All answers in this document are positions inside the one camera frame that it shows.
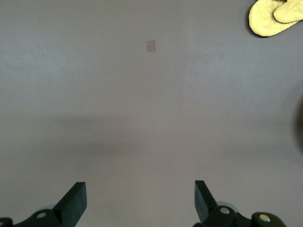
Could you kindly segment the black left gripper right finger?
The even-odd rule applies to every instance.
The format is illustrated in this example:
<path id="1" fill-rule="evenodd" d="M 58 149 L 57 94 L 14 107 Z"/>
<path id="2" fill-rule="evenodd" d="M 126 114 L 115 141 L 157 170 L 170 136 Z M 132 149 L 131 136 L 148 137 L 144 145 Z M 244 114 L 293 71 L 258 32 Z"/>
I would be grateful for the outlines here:
<path id="1" fill-rule="evenodd" d="M 195 181 L 195 209 L 200 222 L 195 227 L 285 227 L 276 215 L 266 212 L 253 213 L 251 218 L 224 202 L 217 202 L 205 181 Z"/>

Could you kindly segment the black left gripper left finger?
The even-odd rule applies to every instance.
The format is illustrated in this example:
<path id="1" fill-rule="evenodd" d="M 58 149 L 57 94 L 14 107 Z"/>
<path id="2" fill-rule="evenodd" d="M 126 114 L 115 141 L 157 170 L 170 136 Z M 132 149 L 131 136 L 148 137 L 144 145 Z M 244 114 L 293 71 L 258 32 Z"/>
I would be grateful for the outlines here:
<path id="1" fill-rule="evenodd" d="M 26 220 L 14 224 L 10 218 L 1 218 L 2 227 L 74 227 L 87 208 L 85 182 L 77 182 L 52 209 L 42 209 Z"/>

